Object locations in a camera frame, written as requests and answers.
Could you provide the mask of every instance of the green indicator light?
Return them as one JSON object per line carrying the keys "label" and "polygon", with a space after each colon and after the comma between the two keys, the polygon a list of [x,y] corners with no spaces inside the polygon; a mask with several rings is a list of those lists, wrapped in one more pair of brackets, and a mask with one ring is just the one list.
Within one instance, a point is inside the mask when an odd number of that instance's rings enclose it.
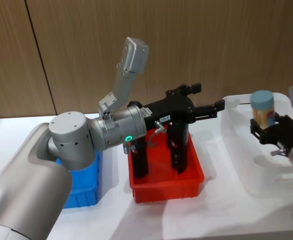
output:
{"label": "green indicator light", "polygon": [[132,139],[133,139],[132,136],[127,136],[127,137],[125,138],[125,141],[126,141],[126,142],[130,142]]}

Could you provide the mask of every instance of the blue plastic bin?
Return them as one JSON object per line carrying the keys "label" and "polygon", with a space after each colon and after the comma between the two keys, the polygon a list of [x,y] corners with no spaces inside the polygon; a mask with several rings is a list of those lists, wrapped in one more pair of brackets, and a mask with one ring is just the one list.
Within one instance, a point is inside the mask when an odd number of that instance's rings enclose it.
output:
{"label": "blue plastic bin", "polygon": [[95,152],[95,161],[87,168],[70,171],[72,175],[72,190],[68,196],[64,209],[89,207],[98,203],[98,173],[99,152]]}

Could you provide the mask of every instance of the white tabletop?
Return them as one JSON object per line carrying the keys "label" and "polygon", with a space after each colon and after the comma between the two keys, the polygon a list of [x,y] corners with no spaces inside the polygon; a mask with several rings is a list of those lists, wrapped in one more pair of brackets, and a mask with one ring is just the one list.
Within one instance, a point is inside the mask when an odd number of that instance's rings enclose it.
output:
{"label": "white tabletop", "polygon": [[[0,170],[30,131],[52,118],[0,119]],[[103,153],[100,201],[91,207],[64,209],[48,239],[208,237],[205,239],[247,240],[262,237],[293,240],[293,195],[282,198],[249,195],[229,158],[220,129],[221,114],[216,119],[202,120],[189,126],[206,177],[198,197],[136,204],[129,186],[127,156],[122,146],[113,147]]]}

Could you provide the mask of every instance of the black cylinder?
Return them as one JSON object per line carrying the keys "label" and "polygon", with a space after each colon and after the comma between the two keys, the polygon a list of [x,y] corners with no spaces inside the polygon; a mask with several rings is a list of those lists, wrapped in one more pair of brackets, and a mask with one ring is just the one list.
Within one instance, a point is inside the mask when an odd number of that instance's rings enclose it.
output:
{"label": "black cylinder", "polygon": [[146,137],[133,140],[131,144],[135,145],[135,150],[131,151],[133,176],[143,178],[149,172]]}
{"label": "black cylinder", "polygon": [[171,167],[178,174],[183,173],[188,165],[189,124],[183,121],[168,125],[166,145],[170,148]]}

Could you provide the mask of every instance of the red plastic bin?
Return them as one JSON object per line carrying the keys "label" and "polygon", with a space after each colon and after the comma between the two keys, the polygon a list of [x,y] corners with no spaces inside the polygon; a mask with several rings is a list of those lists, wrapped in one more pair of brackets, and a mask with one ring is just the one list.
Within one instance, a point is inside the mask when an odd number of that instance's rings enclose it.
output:
{"label": "red plastic bin", "polygon": [[[146,142],[153,132],[154,130],[148,131]],[[205,176],[190,134],[187,144],[187,167],[181,174],[171,168],[170,149],[166,145],[167,135],[160,133],[154,136],[152,141],[157,147],[147,147],[148,174],[145,177],[134,177],[132,156],[128,155],[129,182],[135,202],[145,203],[198,196],[200,184]]]}

